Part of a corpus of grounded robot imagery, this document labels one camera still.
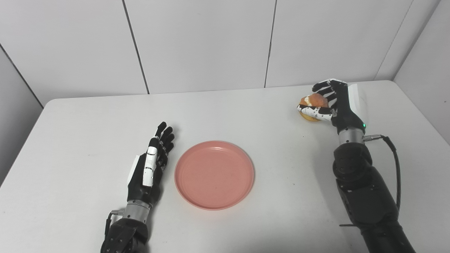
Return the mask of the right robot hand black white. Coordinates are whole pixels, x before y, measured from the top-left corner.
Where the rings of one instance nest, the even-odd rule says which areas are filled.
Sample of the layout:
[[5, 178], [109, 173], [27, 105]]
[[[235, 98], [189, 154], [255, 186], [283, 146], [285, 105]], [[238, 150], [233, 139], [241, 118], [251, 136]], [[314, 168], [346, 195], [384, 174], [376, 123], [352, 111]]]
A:
[[356, 128], [366, 133], [366, 125], [362, 119], [351, 109], [348, 84], [338, 79], [327, 79], [313, 85], [312, 94], [308, 96], [321, 96], [326, 105], [299, 104], [297, 110], [319, 121], [329, 121], [336, 127], [337, 133], [350, 128]]

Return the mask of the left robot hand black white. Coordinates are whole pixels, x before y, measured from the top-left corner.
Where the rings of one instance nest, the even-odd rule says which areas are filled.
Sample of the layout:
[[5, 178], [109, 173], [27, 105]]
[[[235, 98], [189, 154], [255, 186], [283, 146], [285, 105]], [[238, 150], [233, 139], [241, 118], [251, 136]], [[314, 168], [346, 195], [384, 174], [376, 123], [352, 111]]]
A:
[[161, 195], [161, 181], [168, 163], [169, 152], [174, 148], [173, 128], [161, 122], [150, 139], [147, 150], [138, 156], [128, 182], [127, 201], [141, 201], [155, 205]]

